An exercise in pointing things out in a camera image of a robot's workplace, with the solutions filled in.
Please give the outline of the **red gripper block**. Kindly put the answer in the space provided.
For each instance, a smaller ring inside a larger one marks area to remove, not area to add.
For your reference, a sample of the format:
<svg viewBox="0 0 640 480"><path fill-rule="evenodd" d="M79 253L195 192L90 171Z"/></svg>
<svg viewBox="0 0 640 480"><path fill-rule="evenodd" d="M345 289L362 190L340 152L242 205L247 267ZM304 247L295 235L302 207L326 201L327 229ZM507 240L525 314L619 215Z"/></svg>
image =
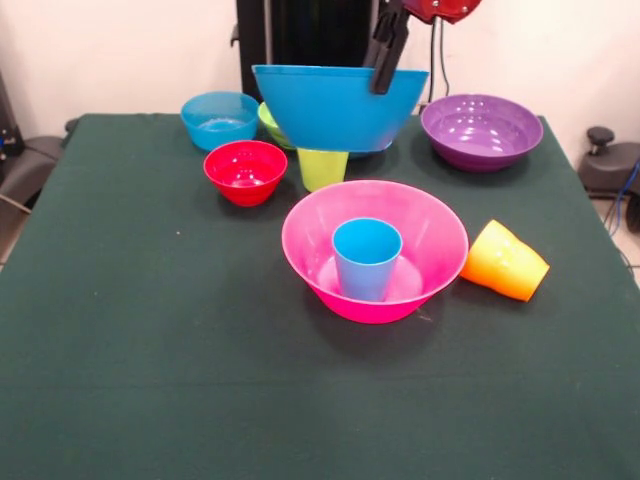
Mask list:
<svg viewBox="0 0 640 480"><path fill-rule="evenodd" d="M439 18L455 24L474 12L481 0L403 0L380 1L378 17L372 30L362 66L373 69L369 90L385 95L392 83L409 35L409 13L425 24Z"/></svg>

